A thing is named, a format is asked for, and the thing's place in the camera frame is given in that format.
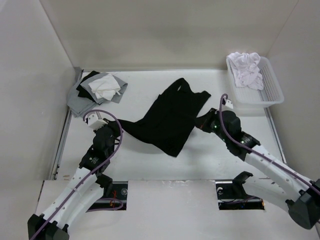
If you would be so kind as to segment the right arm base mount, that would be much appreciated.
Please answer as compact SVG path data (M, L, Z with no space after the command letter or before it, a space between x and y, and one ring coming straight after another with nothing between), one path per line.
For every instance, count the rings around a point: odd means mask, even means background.
M248 195L244 190L244 183L252 176L252 173L243 171L234 179L215 182L219 210L265 210L264 201L261 198Z

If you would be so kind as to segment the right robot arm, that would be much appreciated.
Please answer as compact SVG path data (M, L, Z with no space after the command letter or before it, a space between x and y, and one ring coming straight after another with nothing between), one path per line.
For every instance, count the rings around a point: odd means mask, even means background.
M234 179L232 192L238 198L255 196L287 212L300 227L310 230L320 221L320 181L311 180L269 153L261 143L241 128L233 111L212 108L196 118L195 126L216 134L229 152L255 167L269 180L259 180L252 173Z

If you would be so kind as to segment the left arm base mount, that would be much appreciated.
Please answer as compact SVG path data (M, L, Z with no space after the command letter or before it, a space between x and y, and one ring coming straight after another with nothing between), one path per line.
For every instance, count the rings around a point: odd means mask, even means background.
M103 195L87 210L96 211L125 211L129 184L127 181L113 181L106 175L101 175L96 181L103 188Z

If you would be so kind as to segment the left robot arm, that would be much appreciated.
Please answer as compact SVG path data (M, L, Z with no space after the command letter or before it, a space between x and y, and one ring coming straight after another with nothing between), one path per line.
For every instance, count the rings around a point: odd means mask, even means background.
M112 179L103 173L120 148L122 136L116 121L95 130L92 145L65 189L45 211L29 218L30 240L68 240L72 224L97 200L112 195Z

